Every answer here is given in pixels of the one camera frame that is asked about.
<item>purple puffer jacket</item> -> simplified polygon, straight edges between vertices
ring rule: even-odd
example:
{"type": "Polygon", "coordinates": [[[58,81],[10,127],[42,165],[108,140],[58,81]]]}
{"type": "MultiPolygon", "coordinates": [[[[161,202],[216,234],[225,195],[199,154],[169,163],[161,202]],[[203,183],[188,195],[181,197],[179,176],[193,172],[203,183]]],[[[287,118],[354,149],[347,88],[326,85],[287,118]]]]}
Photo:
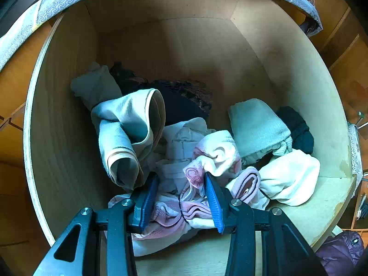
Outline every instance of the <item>purple puffer jacket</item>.
{"type": "Polygon", "coordinates": [[[329,276],[349,276],[364,252],[364,244],[356,231],[345,230],[328,237],[317,250],[322,266],[329,276]]]}

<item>metal screw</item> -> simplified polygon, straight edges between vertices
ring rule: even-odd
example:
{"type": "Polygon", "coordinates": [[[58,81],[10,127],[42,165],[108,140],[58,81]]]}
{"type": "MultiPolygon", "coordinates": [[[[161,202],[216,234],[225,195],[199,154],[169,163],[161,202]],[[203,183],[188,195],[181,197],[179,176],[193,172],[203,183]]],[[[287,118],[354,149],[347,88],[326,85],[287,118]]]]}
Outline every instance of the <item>metal screw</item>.
{"type": "Polygon", "coordinates": [[[80,210],[80,213],[82,215],[88,215],[89,213],[91,213],[91,208],[90,207],[84,207],[82,210],[80,210]]]}
{"type": "Polygon", "coordinates": [[[239,206],[239,205],[242,204],[242,201],[240,199],[234,198],[234,199],[231,200],[231,204],[233,206],[239,206]]]}
{"type": "Polygon", "coordinates": [[[121,204],[122,204],[123,206],[131,206],[131,205],[133,204],[133,200],[131,200],[130,198],[126,198],[126,199],[124,199],[124,200],[121,202],[121,204]]]}
{"type": "Polygon", "coordinates": [[[279,216],[282,214],[282,210],[279,209],[278,207],[274,207],[271,212],[275,215],[275,216],[279,216]]]}

